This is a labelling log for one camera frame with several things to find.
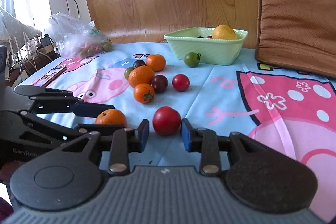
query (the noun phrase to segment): red tomato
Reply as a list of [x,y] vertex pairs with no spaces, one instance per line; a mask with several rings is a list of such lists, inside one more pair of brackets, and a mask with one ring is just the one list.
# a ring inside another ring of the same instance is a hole
[[171,107],[160,107],[153,116],[154,130],[160,136],[175,134],[180,125],[181,115]]
[[175,75],[173,78],[173,87],[177,91],[185,91],[190,86],[189,78],[185,75]]

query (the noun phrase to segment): pink cartoon hand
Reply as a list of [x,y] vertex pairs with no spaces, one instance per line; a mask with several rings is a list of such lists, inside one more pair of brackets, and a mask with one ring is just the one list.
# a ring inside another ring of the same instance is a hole
[[222,88],[222,89],[232,89],[235,85],[235,82],[236,80],[230,80],[230,79],[226,79],[224,77],[214,77],[211,79],[211,82],[212,83],[215,83],[217,80],[221,80],[221,83],[219,84],[219,86]]
[[259,109],[255,109],[253,111],[248,112],[221,111],[218,107],[215,106],[213,106],[211,110],[213,111],[213,113],[206,112],[205,115],[209,117],[216,117],[216,119],[208,122],[209,126],[214,126],[220,123],[226,116],[243,117],[243,116],[250,116],[259,112]]

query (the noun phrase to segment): gripper logo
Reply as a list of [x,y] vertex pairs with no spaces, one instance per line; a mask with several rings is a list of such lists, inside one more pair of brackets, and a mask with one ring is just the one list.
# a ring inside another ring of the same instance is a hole
[[21,150],[18,150],[18,149],[16,149],[16,148],[13,148],[13,152],[15,153],[15,154],[20,154],[20,155],[22,155],[22,156],[26,156],[26,157],[34,157],[34,158],[36,158],[36,157],[38,157],[38,156],[40,156],[41,154],[36,154],[36,153],[34,153],[34,152],[30,152],[30,151],[21,151]]

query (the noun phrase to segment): smartphone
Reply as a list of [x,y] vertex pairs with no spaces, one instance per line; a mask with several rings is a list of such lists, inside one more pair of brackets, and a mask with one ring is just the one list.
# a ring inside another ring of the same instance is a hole
[[34,82],[33,85],[46,88],[53,80],[59,77],[66,70],[66,67],[54,68]]

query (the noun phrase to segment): pink cheek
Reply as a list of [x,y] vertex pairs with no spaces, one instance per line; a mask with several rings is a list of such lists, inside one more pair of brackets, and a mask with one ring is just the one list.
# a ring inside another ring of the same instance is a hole
[[120,88],[123,84],[123,81],[118,79],[118,80],[114,80],[109,84],[109,89],[110,90],[116,90],[118,88]]

